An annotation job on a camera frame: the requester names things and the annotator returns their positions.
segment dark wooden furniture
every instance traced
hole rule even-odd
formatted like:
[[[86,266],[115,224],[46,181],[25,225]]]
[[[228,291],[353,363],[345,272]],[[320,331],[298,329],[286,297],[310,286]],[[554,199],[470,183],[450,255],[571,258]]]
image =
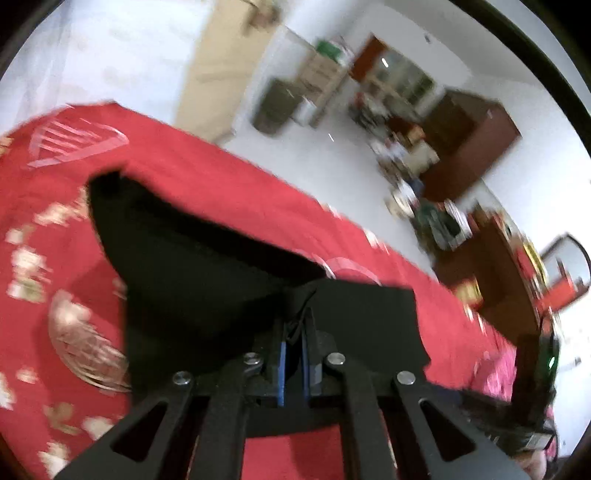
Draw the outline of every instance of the dark wooden furniture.
[[[440,158],[421,175],[434,202],[461,196],[521,136],[500,103],[458,90],[446,92],[422,127]]]
[[[387,49],[388,46],[383,41],[371,35],[363,50],[359,53],[355,62],[353,62],[353,66],[349,71],[351,78],[358,82],[363,82],[365,76],[374,68],[375,60]]]
[[[457,250],[441,257],[433,270],[447,287],[476,277],[484,300],[478,312],[514,345],[520,335],[539,334],[529,283],[496,222],[490,221]]]

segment black cloth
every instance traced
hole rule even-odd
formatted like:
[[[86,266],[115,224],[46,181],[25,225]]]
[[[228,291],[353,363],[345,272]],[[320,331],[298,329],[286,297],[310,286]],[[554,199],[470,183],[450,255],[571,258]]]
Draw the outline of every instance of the black cloth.
[[[334,423],[318,415],[301,389],[304,308],[339,351],[372,371],[420,377],[429,362],[411,290],[326,278],[309,260],[188,215],[118,172],[90,182],[92,219],[105,254],[128,286],[125,353],[133,401],[179,370],[215,372],[270,335],[276,316],[291,322],[286,404],[255,408],[249,435],[305,431]]]
[[[179,211],[119,172],[91,180],[89,197],[105,254],[128,286],[134,402],[179,369],[212,372],[250,351],[286,288],[326,276],[300,255]]]
[[[371,371],[395,377],[401,370],[423,377],[430,358],[418,331],[412,290],[320,280],[308,305],[316,328],[330,333],[339,350]]]

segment wooden door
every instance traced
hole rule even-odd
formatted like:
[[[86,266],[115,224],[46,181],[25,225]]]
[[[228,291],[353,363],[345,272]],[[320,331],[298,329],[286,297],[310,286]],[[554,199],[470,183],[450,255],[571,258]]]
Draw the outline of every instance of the wooden door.
[[[207,141],[231,132],[242,95],[276,28],[250,26],[258,11],[243,0],[216,1],[187,73],[176,127]]]

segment mirror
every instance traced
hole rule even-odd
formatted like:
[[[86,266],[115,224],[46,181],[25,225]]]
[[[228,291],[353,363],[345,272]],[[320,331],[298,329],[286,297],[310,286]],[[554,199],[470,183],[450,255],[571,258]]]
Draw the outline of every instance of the mirror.
[[[586,293],[591,283],[591,261],[583,246],[572,236],[556,240],[542,255],[548,274],[548,285],[569,276],[576,286],[576,298]]]

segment white wall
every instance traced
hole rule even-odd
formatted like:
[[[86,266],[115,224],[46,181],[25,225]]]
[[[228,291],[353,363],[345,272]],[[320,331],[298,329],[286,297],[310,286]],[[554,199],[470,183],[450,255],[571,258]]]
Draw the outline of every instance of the white wall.
[[[490,76],[474,76],[464,89],[499,99],[521,132],[522,139],[483,177],[519,229],[539,251],[569,232],[591,252],[591,160],[554,99],[543,88]],[[582,359],[556,382],[561,455],[573,450],[591,420],[590,313],[591,296],[560,313],[564,338],[559,365]]]
[[[374,0],[300,0],[285,19],[285,26],[308,43],[343,35],[356,17]]]
[[[385,5],[371,5],[345,35],[353,50],[360,52],[373,34],[421,67],[438,84],[461,87],[472,72],[438,39],[415,22]]]
[[[0,132],[57,105],[100,100],[172,123],[214,1],[66,0],[0,81]]]

